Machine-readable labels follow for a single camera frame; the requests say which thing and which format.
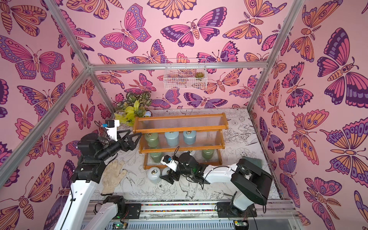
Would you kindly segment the white tea canister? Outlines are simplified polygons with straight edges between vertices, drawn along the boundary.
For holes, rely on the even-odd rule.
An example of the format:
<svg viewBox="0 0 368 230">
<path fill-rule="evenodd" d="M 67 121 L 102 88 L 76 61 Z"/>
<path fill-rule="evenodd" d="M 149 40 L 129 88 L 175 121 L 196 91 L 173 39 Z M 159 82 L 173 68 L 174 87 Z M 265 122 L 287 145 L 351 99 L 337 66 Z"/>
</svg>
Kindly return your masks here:
<svg viewBox="0 0 368 230">
<path fill-rule="evenodd" d="M 166 167 L 166 168 L 164 168 L 163 169 L 163 171 L 162 171 L 162 176 L 166 176 L 166 175 L 168 175 L 169 174 L 169 172 L 170 172 L 170 168 L 169 167 Z"/>
<path fill-rule="evenodd" d="M 161 181 L 160 176 L 161 170 L 158 167 L 151 167 L 147 170 L 147 178 L 153 184 L 157 184 Z"/>
</svg>

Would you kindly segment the blue canister shelf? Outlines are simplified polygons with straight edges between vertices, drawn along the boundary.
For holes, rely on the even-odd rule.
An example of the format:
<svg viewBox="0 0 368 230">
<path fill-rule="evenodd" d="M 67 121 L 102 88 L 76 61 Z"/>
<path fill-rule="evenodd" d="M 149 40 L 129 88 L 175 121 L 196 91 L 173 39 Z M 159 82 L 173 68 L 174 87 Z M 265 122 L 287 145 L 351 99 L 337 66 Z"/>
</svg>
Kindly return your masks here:
<svg viewBox="0 0 368 230">
<path fill-rule="evenodd" d="M 184 131 L 183 137 L 187 145 L 193 145 L 196 142 L 196 131 Z"/>
<path fill-rule="evenodd" d="M 166 142 L 170 147 L 179 145 L 179 132 L 165 132 Z"/>
</svg>

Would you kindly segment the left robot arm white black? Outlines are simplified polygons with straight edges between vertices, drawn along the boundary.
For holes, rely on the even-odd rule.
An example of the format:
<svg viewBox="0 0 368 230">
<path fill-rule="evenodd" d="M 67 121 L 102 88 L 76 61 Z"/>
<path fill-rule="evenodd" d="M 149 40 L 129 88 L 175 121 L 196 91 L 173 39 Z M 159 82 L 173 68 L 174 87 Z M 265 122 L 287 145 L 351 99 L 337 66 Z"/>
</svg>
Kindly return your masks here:
<svg viewBox="0 0 368 230">
<path fill-rule="evenodd" d="M 78 149 L 82 153 L 70 181 L 70 193 L 55 226 L 56 230 L 80 230 L 92 195 L 100 183 L 106 195 L 100 210 L 87 224 L 87 230 L 103 230 L 114 218 L 127 215 L 123 196 L 113 195 L 115 187 L 125 178 L 125 163 L 118 161 L 120 151 L 134 150 L 141 133 L 131 130 L 115 132 L 116 140 L 108 140 L 96 133 L 81 138 Z"/>
</svg>

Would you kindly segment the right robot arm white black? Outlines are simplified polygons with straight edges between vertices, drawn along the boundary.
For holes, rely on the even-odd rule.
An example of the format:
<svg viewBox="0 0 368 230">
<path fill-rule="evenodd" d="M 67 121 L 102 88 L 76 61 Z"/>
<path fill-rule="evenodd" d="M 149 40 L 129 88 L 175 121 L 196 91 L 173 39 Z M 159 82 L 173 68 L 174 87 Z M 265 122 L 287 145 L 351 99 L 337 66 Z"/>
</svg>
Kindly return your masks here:
<svg viewBox="0 0 368 230">
<path fill-rule="evenodd" d="M 170 184 L 179 181 L 181 176 L 201 186 L 232 183 L 239 190 L 230 203 L 236 211 L 245 211 L 253 204 L 267 205 L 273 178 L 271 174 L 245 158 L 232 165 L 213 166 L 200 164 L 189 152 L 185 152 L 178 157 L 165 155 L 161 164 L 169 167 L 170 171 L 160 178 Z"/>
</svg>

